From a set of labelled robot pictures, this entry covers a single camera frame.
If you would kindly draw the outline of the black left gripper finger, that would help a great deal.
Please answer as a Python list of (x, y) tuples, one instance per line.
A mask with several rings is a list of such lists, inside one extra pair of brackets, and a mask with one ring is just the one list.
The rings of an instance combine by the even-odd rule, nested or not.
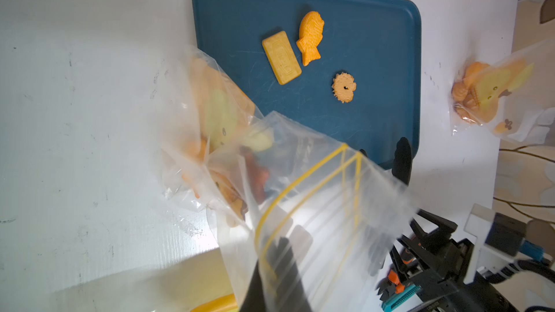
[(255, 266), (239, 311), (311, 311), (288, 238), (270, 246), (267, 263), (263, 273)]

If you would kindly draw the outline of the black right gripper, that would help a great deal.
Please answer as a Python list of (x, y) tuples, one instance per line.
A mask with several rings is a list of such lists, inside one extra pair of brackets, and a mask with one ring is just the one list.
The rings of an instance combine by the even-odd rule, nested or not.
[(414, 296), (418, 296), (422, 304), (413, 311), (516, 310), (481, 276), (477, 275), (469, 285), (463, 282), (474, 244), (468, 239), (455, 241), (451, 238), (458, 227), (454, 222), (423, 209), (417, 215), (436, 225), (436, 228), (426, 232), (417, 219), (412, 219), (410, 228), (414, 235), (410, 238), (404, 235), (397, 240), (416, 259), (408, 265), (403, 282), (405, 286), (421, 287)]

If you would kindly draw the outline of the clear resealable duck bag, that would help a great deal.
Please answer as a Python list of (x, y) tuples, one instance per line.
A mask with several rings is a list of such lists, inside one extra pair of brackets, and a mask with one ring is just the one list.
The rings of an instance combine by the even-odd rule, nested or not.
[(470, 64), (452, 87), (456, 114), (502, 140), (554, 146), (554, 38), (497, 64)]

